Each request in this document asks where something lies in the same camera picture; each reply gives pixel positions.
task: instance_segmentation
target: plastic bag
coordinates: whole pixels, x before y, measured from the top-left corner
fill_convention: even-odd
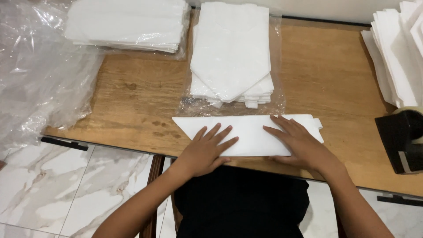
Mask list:
[[[184,0],[73,0],[67,8],[61,27],[82,53],[186,59],[191,7]]]
[[[0,3],[0,150],[38,144],[48,125],[69,128],[91,112],[104,59],[63,37],[66,6]]]
[[[195,10],[193,10],[194,17],[192,18],[192,25],[194,25],[194,27],[190,28],[189,31],[187,77],[184,82],[184,91],[179,103],[179,108],[176,112],[177,116],[197,117],[284,114],[286,101],[283,95],[282,84],[279,80],[282,65],[282,37],[280,33],[282,16],[269,16],[269,50],[271,63],[270,75],[272,78],[274,90],[270,95],[269,103],[258,104],[257,109],[252,109],[246,108],[246,104],[244,102],[232,101],[230,103],[221,103],[219,100],[213,101],[210,98],[193,98],[191,95],[193,73],[191,72],[190,64],[193,53],[193,36],[194,29],[198,24],[200,14],[200,7],[196,7]]]

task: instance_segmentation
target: white marble floor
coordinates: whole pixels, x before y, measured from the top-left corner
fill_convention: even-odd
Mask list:
[[[99,146],[88,151],[42,143],[0,152],[0,238],[89,238],[147,184],[152,156]],[[166,159],[164,170],[170,166]],[[306,238],[338,236],[329,187],[309,182]],[[361,190],[397,238],[423,238],[423,208],[378,202]],[[157,238],[176,237],[171,199],[158,208]]]

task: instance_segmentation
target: white wall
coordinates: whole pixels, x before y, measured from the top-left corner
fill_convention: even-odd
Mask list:
[[[199,6],[206,0],[187,0]],[[295,17],[370,23],[373,13],[385,8],[399,10],[403,0],[219,0],[227,3],[255,3],[271,9],[271,12]]]

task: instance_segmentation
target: wood grain table surface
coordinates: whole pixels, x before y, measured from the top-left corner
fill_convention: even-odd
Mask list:
[[[280,79],[286,114],[312,114],[325,145],[363,188],[423,196],[423,174],[398,175],[374,122],[392,113],[379,91],[361,37],[365,27],[283,19]],[[69,130],[45,135],[177,157],[190,139],[172,121],[187,74],[185,61],[108,55],[99,71],[92,114]],[[233,158],[229,165],[323,180],[316,173],[267,161]]]

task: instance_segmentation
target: folded white fabric stack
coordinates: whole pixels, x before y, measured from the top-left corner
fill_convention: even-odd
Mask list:
[[[401,2],[400,9],[374,13],[362,36],[384,100],[398,108],[423,106],[423,0]]]
[[[175,53],[189,9],[185,0],[78,0],[65,37],[74,44]]]
[[[194,27],[191,60],[193,98],[220,108],[270,102],[269,9],[254,4],[206,2]]]

